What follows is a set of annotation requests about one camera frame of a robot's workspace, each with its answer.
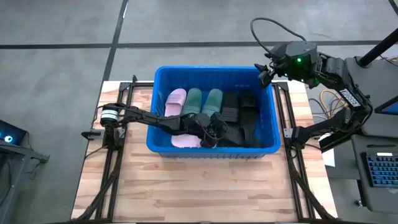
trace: blue plastic bin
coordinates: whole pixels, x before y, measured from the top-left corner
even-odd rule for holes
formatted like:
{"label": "blue plastic bin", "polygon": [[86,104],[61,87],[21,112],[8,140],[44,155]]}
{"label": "blue plastic bin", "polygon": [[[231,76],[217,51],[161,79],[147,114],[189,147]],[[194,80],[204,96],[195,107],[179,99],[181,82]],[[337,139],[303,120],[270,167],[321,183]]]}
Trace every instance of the blue plastic bin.
{"label": "blue plastic bin", "polygon": [[171,144],[171,134],[153,126],[148,127],[148,148],[164,157],[179,158],[257,159],[265,154],[276,152],[280,147],[280,137],[272,87],[262,89],[257,79],[258,74],[259,72],[254,67],[160,67],[155,74],[150,112],[163,115],[165,101],[176,88],[184,88],[186,91],[193,87],[199,88],[202,91],[202,105],[212,88],[222,91],[251,89],[256,94],[260,105],[255,135],[263,143],[264,148],[178,148]]}

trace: yellow cable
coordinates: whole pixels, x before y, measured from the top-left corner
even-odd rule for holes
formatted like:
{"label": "yellow cable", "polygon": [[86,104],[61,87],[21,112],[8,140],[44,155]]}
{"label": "yellow cable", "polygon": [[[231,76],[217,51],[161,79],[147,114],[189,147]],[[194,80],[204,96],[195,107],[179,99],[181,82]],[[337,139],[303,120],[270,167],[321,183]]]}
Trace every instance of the yellow cable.
{"label": "yellow cable", "polygon": [[[329,92],[329,93],[333,94],[333,96],[335,96],[337,99],[339,99],[337,101],[337,104],[336,104],[335,108],[333,108],[333,109],[330,108],[331,111],[328,111],[328,107],[327,107],[327,105],[325,105],[325,102],[323,101],[323,94],[325,92]],[[326,108],[325,109],[326,110],[326,115],[328,116],[329,119],[333,116],[333,113],[337,109],[337,106],[338,106],[339,103],[342,103],[343,106],[346,107],[346,103],[343,101],[343,99],[339,95],[337,95],[335,92],[333,92],[331,90],[322,90],[319,97],[320,97],[320,100],[321,100],[321,103],[322,103],[323,107]]]}

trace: slipper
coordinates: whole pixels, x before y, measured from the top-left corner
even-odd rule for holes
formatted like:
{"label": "slipper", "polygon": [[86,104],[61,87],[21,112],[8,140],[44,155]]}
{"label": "slipper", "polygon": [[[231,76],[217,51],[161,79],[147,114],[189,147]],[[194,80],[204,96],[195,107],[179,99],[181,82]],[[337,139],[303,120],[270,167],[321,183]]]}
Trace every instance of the slipper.
{"label": "slipper", "polygon": [[198,88],[192,88],[188,91],[182,114],[200,113],[201,107],[201,91]]}
{"label": "slipper", "polygon": [[187,92],[182,88],[171,92],[166,100],[164,116],[180,115],[186,97]]}
{"label": "slipper", "polygon": [[244,147],[262,147],[261,142],[254,136],[259,117],[257,98],[250,90],[239,94],[239,124],[244,134]]}
{"label": "slipper", "polygon": [[243,144],[243,133],[239,129],[238,95],[234,91],[227,91],[223,95],[221,114],[228,125],[228,133],[218,142],[218,147],[239,147]]}
{"label": "slipper", "polygon": [[238,123],[238,95],[234,91],[227,91],[223,95],[223,104],[221,106],[221,114],[227,124]]}
{"label": "slipper", "polygon": [[[198,88],[192,88],[188,91],[187,99],[182,108],[182,114],[200,112],[201,91]],[[172,136],[172,144],[175,147],[200,147],[200,138],[191,134],[181,134]]]}
{"label": "slipper", "polygon": [[201,112],[211,117],[214,112],[220,112],[222,101],[223,101],[223,92],[221,90],[216,88],[210,90]]}

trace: black pole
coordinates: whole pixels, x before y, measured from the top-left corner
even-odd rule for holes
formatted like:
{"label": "black pole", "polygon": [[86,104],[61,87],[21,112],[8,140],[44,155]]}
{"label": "black pole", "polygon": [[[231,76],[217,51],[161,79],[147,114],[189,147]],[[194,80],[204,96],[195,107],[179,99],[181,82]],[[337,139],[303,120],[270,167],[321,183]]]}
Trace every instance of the black pole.
{"label": "black pole", "polygon": [[372,50],[366,53],[366,55],[358,61],[358,65],[361,67],[366,67],[396,42],[398,42],[398,28],[388,35],[384,40],[382,40],[380,44],[377,44]]}

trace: robotic arm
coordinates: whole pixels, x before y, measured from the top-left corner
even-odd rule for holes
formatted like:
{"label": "robotic arm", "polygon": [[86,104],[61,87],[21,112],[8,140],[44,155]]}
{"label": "robotic arm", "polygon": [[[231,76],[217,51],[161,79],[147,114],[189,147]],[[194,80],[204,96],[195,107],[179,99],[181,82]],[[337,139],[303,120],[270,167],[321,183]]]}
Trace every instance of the robotic arm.
{"label": "robotic arm", "polygon": [[259,81],[264,88],[275,75],[305,83],[310,89],[322,83],[336,90],[348,104],[348,108],[337,112],[332,119],[306,128],[285,129],[285,137],[291,138],[293,148],[303,149],[310,138],[332,132],[322,140],[324,150],[331,149],[347,141],[369,118],[373,110],[369,96],[353,82],[343,59],[318,52],[316,43],[305,40],[280,44],[265,56],[271,59],[271,69],[254,64],[260,71]]}
{"label": "robotic arm", "polygon": [[[125,114],[124,118],[119,120],[121,110],[125,110]],[[101,125],[105,127],[104,145],[115,147],[119,136],[116,128],[130,122],[155,126],[172,135],[198,136],[203,147],[214,147],[220,139],[228,139],[228,127],[219,113],[214,113],[211,117],[204,113],[165,117],[140,110],[135,106],[108,103],[103,106],[100,120]]]}

